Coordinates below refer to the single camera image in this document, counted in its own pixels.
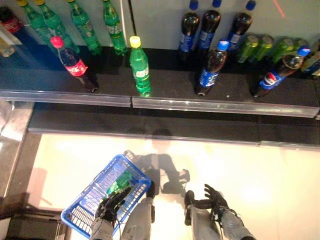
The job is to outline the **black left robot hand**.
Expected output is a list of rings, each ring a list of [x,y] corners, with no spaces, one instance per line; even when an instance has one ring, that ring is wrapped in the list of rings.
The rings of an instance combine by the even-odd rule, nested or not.
[[[120,206],[126,202],[125,198],[131,190],[131,187],[127,187],[122,192],[116,193],[113,197],[103,200],[99,204],[94,217],[101,218],[114,224],[117,220],[117,212],[120,209]]]

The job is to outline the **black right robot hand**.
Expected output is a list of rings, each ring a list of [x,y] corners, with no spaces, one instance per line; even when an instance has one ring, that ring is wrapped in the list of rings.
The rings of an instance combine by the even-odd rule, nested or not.
[[[229,209],[227,201],[220,192],[215,190],[208,184],[204,185],[204,196],[206,199],[192,200],[192,204],[198,209],[212,209],[214,214],[221,214],[223,211]]]

